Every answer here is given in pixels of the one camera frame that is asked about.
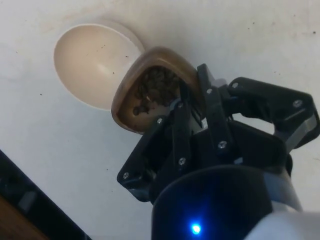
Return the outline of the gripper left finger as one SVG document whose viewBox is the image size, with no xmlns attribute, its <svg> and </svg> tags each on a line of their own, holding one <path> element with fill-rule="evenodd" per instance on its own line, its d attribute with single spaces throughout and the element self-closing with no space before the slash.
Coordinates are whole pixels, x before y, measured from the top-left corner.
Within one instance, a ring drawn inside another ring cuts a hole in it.
<svg viewBox="0 0 320 240">
<path fill-rule="evenodd" d="M 168 116 L 151 122 L 117 175 L 117 182 L 140 202 L 154 202 L 190 169 L 190 107 L 177 101 Z"/>
</svg>

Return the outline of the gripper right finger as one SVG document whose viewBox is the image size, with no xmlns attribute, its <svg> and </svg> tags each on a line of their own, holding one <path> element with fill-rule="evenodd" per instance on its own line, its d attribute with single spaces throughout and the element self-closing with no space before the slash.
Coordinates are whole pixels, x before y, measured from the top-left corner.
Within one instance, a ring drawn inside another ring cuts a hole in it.
<svg viewBox="0 0 320 240">
<path fill-rule="evenodd" d="M 320 135 L 320 117 L 305 92 L 237 77 L 217 86 L 206 64 L 197 67 L 208 132 L 225 161 L 284 161 Z"/>
</svg>

